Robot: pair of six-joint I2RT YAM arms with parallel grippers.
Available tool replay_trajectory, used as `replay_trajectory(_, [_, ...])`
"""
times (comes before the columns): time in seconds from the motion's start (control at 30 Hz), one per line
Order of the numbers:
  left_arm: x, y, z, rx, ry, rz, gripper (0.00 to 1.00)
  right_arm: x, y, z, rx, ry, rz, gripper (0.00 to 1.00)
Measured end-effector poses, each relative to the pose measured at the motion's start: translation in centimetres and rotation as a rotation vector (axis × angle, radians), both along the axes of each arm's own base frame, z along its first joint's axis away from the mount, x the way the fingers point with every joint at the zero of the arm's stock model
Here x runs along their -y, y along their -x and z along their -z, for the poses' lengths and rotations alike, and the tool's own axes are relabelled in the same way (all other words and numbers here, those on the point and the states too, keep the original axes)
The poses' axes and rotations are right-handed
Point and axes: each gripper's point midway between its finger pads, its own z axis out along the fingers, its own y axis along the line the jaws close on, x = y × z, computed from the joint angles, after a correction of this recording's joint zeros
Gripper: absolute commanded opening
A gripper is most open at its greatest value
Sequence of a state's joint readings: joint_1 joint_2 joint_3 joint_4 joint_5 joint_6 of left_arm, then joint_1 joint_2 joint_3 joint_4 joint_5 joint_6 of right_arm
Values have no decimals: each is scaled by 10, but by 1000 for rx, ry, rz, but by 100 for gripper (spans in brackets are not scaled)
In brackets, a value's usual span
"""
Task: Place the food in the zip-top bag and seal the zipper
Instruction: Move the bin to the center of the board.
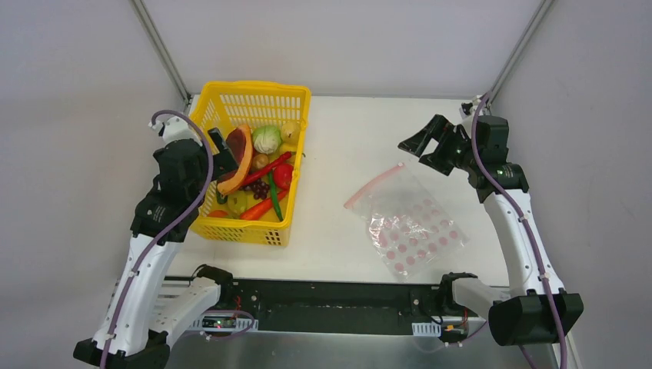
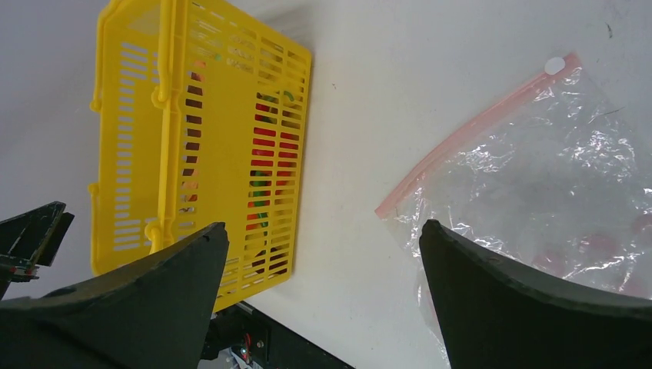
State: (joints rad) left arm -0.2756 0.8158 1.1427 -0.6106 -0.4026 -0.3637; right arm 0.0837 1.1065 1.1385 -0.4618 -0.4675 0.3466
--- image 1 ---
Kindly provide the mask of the yellow plastic basket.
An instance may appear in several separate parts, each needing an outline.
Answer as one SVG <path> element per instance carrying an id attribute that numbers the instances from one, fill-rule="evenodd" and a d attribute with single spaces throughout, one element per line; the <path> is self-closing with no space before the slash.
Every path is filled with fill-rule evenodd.
<path id="1" fill-rule="evenodd" d="M 296 145 L 283 145 L 274 154 L 277 159 L 286 151 L 292 156 L 287 160 L 294 167 L 291 187 L 280 206 L 284 220 L 279 221 L 274 210 L 270 210 L 257 221 L 246 221 L 232 215 L 229 218 L 215 218 L 212 212 L 226 210 L 219 204 L 215 183 L 210 184 L 200 215 L 192 224 L 194 233 L 208 240 L 233 241 L 253 244 L 285 246 L 291 233 L 294 205 L 301 176 L 301 161 L 308 127 L 308 112 L 311 103 L 309 88 L 300 85 L 283 85 L 271 81 L 210 81 L 194 99 L 190 117 L 203 131 L 217 128 L 227 136 L 236 127 L 247 124 L 252 130 L 265 125 L 280 128 L 287 121 L 301 124 L 301 134 Z M 262 202 L 250 194 L 248 203 L 252 206 Z"/>

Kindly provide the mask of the clear pink-dotted zip bag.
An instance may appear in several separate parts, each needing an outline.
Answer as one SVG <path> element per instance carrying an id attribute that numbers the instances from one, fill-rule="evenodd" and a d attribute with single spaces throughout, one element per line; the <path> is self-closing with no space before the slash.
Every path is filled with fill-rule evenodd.
<path id="1" fill-rule="evenodd" d="M 400 282 L 469 242 L 458 223 L 403 163 L 370 180 L 344 207 L 364 221 L 372 246 Z"/>

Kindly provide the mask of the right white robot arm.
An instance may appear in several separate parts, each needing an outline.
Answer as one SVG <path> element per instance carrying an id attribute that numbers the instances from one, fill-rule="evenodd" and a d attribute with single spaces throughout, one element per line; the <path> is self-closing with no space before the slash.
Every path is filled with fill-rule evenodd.
<path id="1" fill-rule="evenodd" d="M 500 346 L 559 344 L 583 313 L 584 303 L 578 293 L 566 291 L 551 266 L 532 215 L 525 173 L 507 160 L 508 135 L 507 120 L 497 116 L 454 125 L 435 115 L 398 148 L 443 175 L 455 168 L 467 172 L 507 265 L 507 293 L 471 273 L 444 275 L 435 299 L 440 311 L 454 315 L 467 308 L 488 322 Z"/>

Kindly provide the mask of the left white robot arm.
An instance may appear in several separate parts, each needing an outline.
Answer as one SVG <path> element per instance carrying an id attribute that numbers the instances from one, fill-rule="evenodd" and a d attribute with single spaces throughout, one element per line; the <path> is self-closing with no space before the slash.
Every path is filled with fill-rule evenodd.
<path id="1" fill-rule="evenodd" d="M 154 153 L 159 173 L 135 209 L 128 260 L 100 328 L 75 345 L 73 357 L 98 368 L 163 368 L 171 349 L 206 310 L 233 305 L 232 273 L 202 265 L 187 289 L 160 314 L 155 303 L 208 184 L 235 169 L 217 128 L 158 128 L 164 147 Z"/>

